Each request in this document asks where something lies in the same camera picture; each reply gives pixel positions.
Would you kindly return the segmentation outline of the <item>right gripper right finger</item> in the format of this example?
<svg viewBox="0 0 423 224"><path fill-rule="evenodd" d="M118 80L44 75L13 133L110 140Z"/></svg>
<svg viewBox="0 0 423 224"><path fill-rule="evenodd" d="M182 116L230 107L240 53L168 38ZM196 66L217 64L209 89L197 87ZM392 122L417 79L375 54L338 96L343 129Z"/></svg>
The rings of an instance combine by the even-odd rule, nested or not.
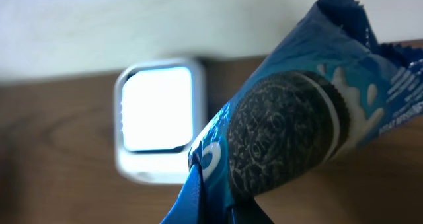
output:
<svg viewBox="0 0 423 224"><path fill-rule="evenodd" d="M254 198L235 204L228 209L228 224L274 224Z"/></svg>

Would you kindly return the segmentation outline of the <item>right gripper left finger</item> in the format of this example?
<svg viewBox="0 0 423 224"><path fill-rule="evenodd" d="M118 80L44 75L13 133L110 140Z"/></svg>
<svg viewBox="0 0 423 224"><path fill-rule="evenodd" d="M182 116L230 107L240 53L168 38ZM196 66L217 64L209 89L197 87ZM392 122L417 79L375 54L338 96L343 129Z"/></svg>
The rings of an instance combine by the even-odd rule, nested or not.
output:
<svg viewBox="0 0 423 224"><path fill-rule="evenodd" d="M176 202L161 224L203 224L204 187L201 168L193 165Z"/></svg>

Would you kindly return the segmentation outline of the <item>blue snack bar wrapper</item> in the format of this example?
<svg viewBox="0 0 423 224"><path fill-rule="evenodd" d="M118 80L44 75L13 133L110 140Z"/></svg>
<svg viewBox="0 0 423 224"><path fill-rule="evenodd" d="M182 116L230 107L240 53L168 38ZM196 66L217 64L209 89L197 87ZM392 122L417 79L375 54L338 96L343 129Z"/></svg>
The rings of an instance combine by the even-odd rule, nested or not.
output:
<svg viewBox="0 0 423 224"><path fill-rule="evenodd" d="M193 143L206 218L421 113L422 50L380 44L358 0L317 0Z"/></svg>

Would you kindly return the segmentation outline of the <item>white barcode scanner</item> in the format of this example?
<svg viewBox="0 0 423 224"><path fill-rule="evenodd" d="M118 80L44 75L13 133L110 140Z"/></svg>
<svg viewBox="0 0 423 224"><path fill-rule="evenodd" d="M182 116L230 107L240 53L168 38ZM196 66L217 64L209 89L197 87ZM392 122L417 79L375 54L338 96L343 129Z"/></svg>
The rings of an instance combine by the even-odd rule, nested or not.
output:
<svg viewBox="0 0 423 224"><path fill-rule="evenodd" d="M182 184L188 151L206 125L206 72L198 58L132 65L113 90L114 160L140 184Z"/></svg>

